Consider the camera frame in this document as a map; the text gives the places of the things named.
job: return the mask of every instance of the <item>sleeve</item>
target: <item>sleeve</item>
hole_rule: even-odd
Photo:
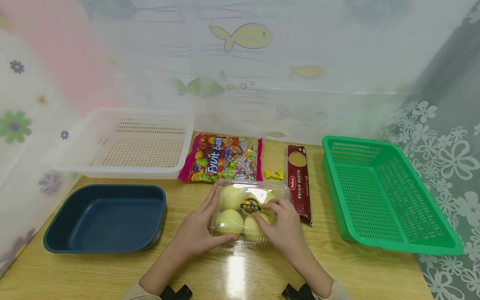
[[[138,281],[130,288],[123,300],[162,300],[159,296],[146,292]]]
[[[347,294],[347,291],[343,288],[343,286],[338,282],[334,281],[332,285],[332,292],[330,293],[330,297],[328,298],[321,298],[312,291],[312,295],[315,300],[351,300],[350,296]]]

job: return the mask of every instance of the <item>hand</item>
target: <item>hand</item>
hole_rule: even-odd
[[[315,294],[322,298],[330,297],[333,279],[308,249],[300,217],[293,204],[283,198],[274,198],[260,208],[273,210],[277,215],[273,225],[268,225],[258,214],[252,215],[264,235],[287,258]]]
[[[260,215],[253,214],[252,216],[267,239],[289,261],[310,252],[303,236],[300,217],[290,201],[274,198],[267,204],[261,205],[260,208],[273,210],[276,213],[277,222],[271,226]]]
[[[170,244],[140,279],[140,286],[144,290],[160,296],[170,278],[187,260],[216,246],[237,240],[231,234],[213,237],[208,232],[210,218],[218,203],[218,193],[218,186],[214,184],[205,201],[183,219]]]
[[[169,245],[169,247],[177,249],[178,255],[183,255],[186,259],[189,259],[221,244],[237,240],[237,237],[233,234],[213,237],[208,231],[210,218],[218,203],[218,194],[218,185],[214,184],[204,202],[183,219]]]

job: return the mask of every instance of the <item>green plastic basket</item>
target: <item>green plastic basket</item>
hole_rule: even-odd
[[[461,255],[463,245],[397,146],[326,136],[323,165],[344,240],[386,250]]]

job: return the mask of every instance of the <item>white plastic basket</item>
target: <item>white plastic basket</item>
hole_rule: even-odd
[[[61,150],[54,168],[94,178],[175,179],[193,133],[188,112],[98,108]]]

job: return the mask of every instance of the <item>wrapped candy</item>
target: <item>wrapped candy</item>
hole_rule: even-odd
[[[262,139],[199,134],[179,175],[182,181],[262,180]]]

